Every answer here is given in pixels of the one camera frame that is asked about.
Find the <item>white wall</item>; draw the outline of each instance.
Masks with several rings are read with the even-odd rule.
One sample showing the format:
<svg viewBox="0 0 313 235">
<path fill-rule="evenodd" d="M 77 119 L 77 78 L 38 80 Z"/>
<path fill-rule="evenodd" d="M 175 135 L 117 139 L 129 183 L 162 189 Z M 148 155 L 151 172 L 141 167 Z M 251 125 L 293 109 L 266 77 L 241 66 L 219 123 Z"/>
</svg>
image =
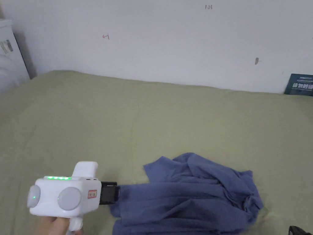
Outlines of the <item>white wall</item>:
<svg viewBox="0 0 313 235">
<path fill-rule="evenodd" d="M 291 73 L 313 74 L 313 0 L 1 2 L 33 74 L 265 92 L 283 92 Z"/>
</svg>

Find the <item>gray round button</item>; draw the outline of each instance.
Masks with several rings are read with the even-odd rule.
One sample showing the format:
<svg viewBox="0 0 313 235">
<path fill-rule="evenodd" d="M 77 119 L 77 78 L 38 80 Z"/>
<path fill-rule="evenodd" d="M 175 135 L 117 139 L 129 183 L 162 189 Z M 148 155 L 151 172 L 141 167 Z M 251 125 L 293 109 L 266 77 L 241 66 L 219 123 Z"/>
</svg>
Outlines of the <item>gray round button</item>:
<svg viewBox="0 0 313 235">
<path fill-rule="evenodd" d="M 33 185 L 29 189 L 28 198 L 27 198 L 27 207 L 34 208 L 37 206 L 40 199 L 40 188 L 38 185 Z"/>
<path fill-rule="evenodd" d="M 68 187 L 60 192 L 58 197 L 59 207 L 65 211 L 74 210 L 81 201 L 81 193 L 78 188 Z"/>
</svg>

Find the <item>mattress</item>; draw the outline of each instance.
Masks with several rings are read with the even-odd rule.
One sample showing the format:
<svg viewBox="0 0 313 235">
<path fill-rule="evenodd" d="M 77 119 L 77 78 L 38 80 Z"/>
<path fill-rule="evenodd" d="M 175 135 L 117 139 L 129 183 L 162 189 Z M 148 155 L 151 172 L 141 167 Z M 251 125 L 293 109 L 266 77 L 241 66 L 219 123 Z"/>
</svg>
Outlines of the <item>mattress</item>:
<svg viewBox="0 0 313 235">
<path fill-rule="evenodd" d="M 32 234 L 29 187 L 96 161 L 97 177 L 148 182 L 143 165 L 195 152 L 252 170 L 264 202 L 248 234 L 313 232 L 313 98 L 53 71 L 0 96 L 1 234 Z M 107 206 L 86 234 L 111 234 Z"/>
</svg>

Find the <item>dark teal book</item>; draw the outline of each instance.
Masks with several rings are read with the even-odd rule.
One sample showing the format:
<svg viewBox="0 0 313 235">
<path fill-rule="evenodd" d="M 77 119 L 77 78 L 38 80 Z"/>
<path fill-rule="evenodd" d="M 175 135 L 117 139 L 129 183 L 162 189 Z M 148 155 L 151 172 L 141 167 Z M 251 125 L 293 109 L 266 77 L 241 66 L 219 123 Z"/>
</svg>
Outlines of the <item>dark teal book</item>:
<svg viewBox="0 0 313 235">
<path fill-rule="evenodd" d="M 313 96 L 313 75 L 291 74 L 284 94 Z"/>
</svg>

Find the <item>green led light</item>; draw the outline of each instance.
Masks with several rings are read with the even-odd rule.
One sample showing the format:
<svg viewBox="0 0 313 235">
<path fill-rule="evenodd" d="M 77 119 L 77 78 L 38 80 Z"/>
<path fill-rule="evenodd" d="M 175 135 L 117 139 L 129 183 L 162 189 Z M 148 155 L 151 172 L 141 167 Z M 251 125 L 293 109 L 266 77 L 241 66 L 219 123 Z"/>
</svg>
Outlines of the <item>green led light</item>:
<svg viewBox="0 0 313 235">
<path fill-rule="evenodd" d="M 63 177 L 63 176 L 48 176 L 49 180 L 71 180 L 71 177 Z"/>
</svg>

